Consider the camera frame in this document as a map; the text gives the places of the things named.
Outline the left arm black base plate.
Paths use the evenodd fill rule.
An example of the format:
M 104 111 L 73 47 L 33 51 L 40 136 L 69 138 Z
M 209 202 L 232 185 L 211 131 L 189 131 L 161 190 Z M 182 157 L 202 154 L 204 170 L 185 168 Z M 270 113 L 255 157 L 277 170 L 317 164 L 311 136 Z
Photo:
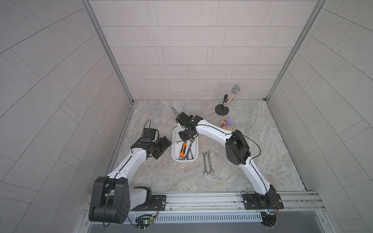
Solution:
M 164 211 L 166 198 L 166 195 L 152 195 L 151 197 L 147 196 L 145 203 L 136 206 L 135 208 L 131 209 L 131 211 L 155 211 L 156 207 L 158 207 L 159 211 Z

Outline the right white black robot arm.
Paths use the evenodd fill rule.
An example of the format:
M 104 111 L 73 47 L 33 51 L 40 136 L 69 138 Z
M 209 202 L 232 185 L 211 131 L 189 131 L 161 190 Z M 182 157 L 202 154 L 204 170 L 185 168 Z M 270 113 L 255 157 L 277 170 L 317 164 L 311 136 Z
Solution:
M 250 147 L 241 131 L 228 131 L 209 123 L 200 116 L 188 116 L 184 112 L 177 116 L 176 122 L 182 129 L 179 136 L 183 141 L 203 135 L 222 144 L 225 147 L 227 159 L 239 166 L 253 185 L 260 205 L 266 207 L 273 205 L 276 190 L 254 163 Z

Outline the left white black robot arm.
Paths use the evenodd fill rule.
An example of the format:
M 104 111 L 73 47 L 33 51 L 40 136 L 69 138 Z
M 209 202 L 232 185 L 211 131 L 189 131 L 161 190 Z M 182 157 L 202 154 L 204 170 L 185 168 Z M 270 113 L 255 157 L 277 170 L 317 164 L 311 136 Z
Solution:
M 116 169 L 95 180 L 88 219 L 91 222 L 122 224 L 132 209 L 150 208 L 153 205 L 151 189 L 138 186 L 131 193 L 129 185 L 142 163 L 149 157 L 158 159 L 171 145 L 165 136 L 154 142 L 138 139 Z

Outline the orange handled adjustable wrench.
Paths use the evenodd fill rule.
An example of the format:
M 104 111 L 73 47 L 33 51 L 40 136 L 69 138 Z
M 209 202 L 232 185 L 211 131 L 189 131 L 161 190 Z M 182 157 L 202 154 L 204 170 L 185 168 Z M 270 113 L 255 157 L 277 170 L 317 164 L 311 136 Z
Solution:
M 186 146 L 187 146 L 187 144 L 186 144 L 185 142 L 183 142 L 182 147 L 181 147 L 181 150 L 180 150 L 180 154 L 179 154 L 179 159 L 180 159 L 180 160 L 184 160 L 184 159 L 185 159 L 185 155 L 186 155 Z

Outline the small silver combination wrench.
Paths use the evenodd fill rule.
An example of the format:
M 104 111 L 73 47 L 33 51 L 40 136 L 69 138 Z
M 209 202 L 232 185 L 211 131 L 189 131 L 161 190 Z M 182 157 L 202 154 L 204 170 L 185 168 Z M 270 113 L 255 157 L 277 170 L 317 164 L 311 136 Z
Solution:
M 186 153 L 186 155 L 185 155 L 185 157 L 184 157 L 185 160 L 189 160 L 190 158 L 191 158 L 192 160 L 194 159 L 194 157 L 193 157 L 193 153 L 192 153 L 192 145 L 193 145 L 193 142 L 194 142 L 194 139 L 192 139 L 192 140 L 190 141 L 190 144 L 189 144 L 189 146 L 188 146 L 187 153 Z

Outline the long silver open-end wrench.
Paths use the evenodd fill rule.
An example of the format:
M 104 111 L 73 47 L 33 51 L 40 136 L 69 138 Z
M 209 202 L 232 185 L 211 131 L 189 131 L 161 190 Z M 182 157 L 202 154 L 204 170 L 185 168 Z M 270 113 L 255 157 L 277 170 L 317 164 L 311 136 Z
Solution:
M 204 160 L 204 176 L 208 176 L 209 175 L 209 172 L 207 170 L 207 161 L 206 161 L 206 153 L 205 152 L 202 152 L 202 155 L 203 155 L 203 160 Z

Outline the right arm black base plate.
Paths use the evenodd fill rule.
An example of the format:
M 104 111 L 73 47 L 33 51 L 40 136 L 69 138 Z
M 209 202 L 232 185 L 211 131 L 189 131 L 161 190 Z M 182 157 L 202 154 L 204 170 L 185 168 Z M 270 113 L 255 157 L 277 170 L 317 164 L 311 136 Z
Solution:
M 275 194 L 271 203 L 266 198 L 260 198 L 256 193 L 241 191 L 240 195 L 246 210 L 263 209 L 263 210 L 281 210 L 284 209 L 282 199 L 278 193 Z

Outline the white plastic storage box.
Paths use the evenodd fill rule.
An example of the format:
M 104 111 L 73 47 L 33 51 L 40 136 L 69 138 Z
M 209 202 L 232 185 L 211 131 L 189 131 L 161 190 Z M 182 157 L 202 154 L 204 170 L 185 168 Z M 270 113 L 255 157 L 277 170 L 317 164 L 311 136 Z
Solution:
M 180 136 L 178 134 L 180 131 L 181 131 L 181 128 L 179 128 L 179 127 L 176 127 L 174 129 L 174 131 L 173 131 L 172 158 L 176 162 L 180 162 L 180 163 L 192 163 L 192 162 L 196 161 L 196 159 L 198 158 L 198 155 L 199 155 L 198 137 L 194 138 L 194 142 L 193 142 L 193 145 L 192 145 L 192 153 L 193 153 L 194 159 L 192 160 L 190 158 L 189 160 L 180 160 L 179 159 L 179 154 L 180 154 L 180 150 L 181 150 L 181 147 L 182 147 L 183 143 L 182 142 L 181 143 L 175 143 L 175 141 L 181 140 L 181 138 L 180 138 Z M 186 153 L 187 153 L 189 144 L 190 144 L 190 140 L 186 142 Z

